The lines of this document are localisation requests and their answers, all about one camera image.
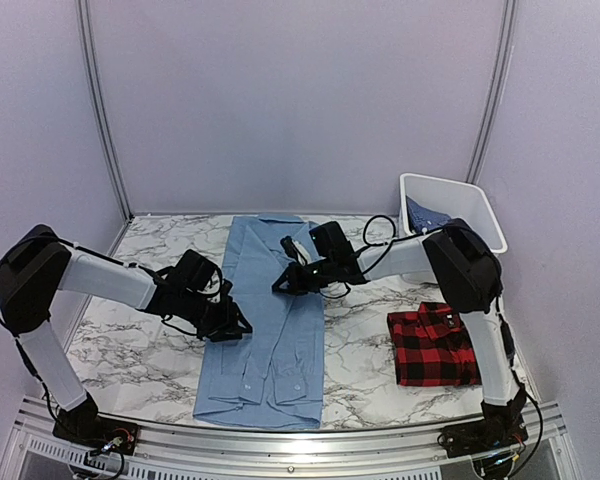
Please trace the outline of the light blue long sleeve shirt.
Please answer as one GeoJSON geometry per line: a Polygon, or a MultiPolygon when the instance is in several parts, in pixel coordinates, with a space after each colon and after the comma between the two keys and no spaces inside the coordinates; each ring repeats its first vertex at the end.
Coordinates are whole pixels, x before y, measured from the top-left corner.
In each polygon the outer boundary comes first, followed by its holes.
{"type": "Polygon", "coordinates": [[[252,333],[207,342],[193,416],[232,427],[316,429],[324,388],[324,301],[319,294],[273,292],[290,263],[281,241],[289,236],[310,261],[318,254],[313,223],[296,216],[236,216],[222,272],[252,333]]]}

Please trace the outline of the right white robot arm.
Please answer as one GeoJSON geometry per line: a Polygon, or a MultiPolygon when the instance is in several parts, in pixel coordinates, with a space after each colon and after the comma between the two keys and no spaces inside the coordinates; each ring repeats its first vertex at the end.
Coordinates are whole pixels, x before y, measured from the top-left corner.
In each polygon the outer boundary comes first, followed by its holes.
{"type": "Polygon", "coordinates": [[[456,218],[425,233],[359,249],[335,221],[311,229],[309,236],[319,255],[316,261],[302,254],[291,237],[282,239],[291,261],[272,284],[273,292],[301,296],[336,283],[351,287],[431,271],[444,301],[468,331],[483,392],[483,418],[467,428],[445,429],[445,444],[495,448],[527,439],[522,411],[529,395],[513,368],[515,344],[501,315],[501,264],[476,231],[456,218]]]}

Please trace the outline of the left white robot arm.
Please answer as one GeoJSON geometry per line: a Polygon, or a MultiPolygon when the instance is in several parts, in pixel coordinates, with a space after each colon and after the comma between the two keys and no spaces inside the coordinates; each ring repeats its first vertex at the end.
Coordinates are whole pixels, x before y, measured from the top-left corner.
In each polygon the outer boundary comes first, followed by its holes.
{"type": "Polygon", "coordinates": [[[53,325],[58,298],[103,299],[162,323],[180,319],[188,325],[186,335],[225,342],[253,331],[231,289],[221,268],[193,250],[175,264],[153,270],[63,239],[38,224],[0,258],[0,325],[42,387],[54,435],[96,445],[119,429],[101,416],[68,358],[53,325]]]}

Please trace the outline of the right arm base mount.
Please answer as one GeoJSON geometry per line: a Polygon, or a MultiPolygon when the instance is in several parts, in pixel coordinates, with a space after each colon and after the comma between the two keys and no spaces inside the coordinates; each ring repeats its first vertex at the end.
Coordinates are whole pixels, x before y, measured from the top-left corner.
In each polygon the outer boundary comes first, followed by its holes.
{"type": "Polygon", "coordinates": [[[529,438],[522,420],[506,426],[499,418],[458,423],[442,428],[437,438],[449,458],[485,453],[512,445],[521,446],[529,438]]]}

